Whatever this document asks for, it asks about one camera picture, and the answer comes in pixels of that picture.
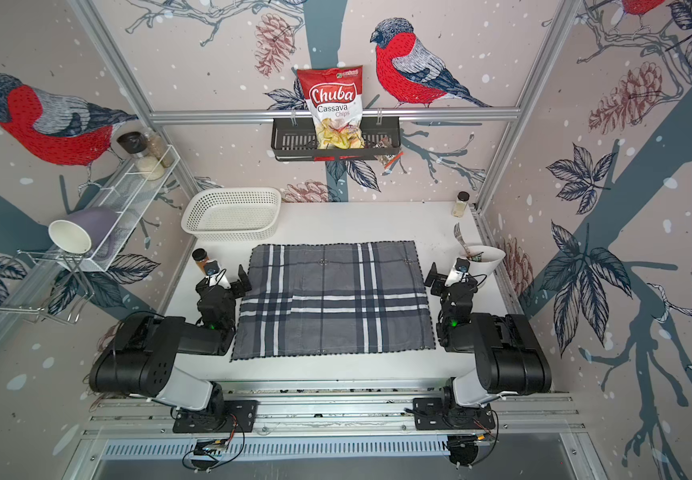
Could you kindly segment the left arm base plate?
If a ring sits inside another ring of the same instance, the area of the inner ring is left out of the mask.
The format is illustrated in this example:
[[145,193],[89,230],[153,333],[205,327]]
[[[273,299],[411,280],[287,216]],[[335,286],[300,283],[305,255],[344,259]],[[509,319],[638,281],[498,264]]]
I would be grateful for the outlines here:
[[175,434],[250,433],[253,430],[259,402],[228,400],[218,413],[212,411],[173,411]]

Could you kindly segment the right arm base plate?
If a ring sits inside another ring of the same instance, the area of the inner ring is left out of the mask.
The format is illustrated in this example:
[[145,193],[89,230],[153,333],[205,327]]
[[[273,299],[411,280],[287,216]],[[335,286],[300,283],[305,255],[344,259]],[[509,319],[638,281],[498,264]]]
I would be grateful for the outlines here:
[[481,430],[496,429],[495,415],[490,406],[484,408],[460,407],[438,397],[415,398],[411,408],[405,412],[414,418],[420,431]]

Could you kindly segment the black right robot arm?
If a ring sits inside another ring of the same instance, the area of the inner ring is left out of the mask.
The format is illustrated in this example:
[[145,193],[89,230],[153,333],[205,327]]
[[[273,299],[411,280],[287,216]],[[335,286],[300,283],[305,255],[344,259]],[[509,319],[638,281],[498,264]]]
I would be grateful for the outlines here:
[[553,384],[549,362],[524,315],[497,316],[474,310],[484,274],[470,273],[458,259],[448,274],[433,264],[424,284],[440,299],[437,334],[449,353],[472,354],[474,369],[448,380],[443,408],[484,408],[510,396],[547,393]]

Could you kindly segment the grey plaid pillowcase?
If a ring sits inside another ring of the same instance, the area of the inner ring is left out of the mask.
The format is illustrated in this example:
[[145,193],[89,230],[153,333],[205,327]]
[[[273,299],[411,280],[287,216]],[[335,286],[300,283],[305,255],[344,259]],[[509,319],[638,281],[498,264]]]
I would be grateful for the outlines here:
[[262,244],[251,252],[248,275],[234,361],[436,347],[412,241]]

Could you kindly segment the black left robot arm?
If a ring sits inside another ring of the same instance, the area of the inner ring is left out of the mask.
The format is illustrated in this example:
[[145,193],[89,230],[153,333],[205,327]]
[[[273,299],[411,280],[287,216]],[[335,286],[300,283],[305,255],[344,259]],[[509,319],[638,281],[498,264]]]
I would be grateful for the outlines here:
[[198,379],[176,366],[180,354],[224,356],[237,332],[237,301],[252,289],[243,267],[237,279],[215,262],[207,264],[198,282],[200,318],[138,312],[121,326],[95,360],[89,385],[96,393],[138,396],[194,414],[219,420],[226,416],[221,387]]

